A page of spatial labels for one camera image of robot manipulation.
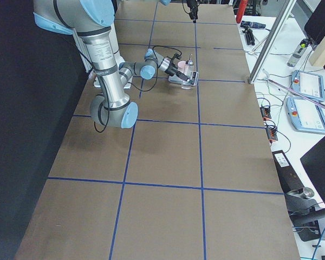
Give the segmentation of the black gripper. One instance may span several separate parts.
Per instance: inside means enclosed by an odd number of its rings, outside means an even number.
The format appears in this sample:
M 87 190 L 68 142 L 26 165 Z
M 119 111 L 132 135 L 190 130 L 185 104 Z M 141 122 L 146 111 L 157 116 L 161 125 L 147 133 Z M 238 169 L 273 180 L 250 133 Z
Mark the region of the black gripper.
M 190 78 L 184 73 L 181 73 L 172 61 L 169 62 L 167 69 L 165 69 L 165 73 L 169 76 L 177 76 L 182 82 L 190 83 Z
M 198 1 L 197 0 L 186 0 L 187 6 L 190 8 L 189 17 L 196 23 L 198 19 Z

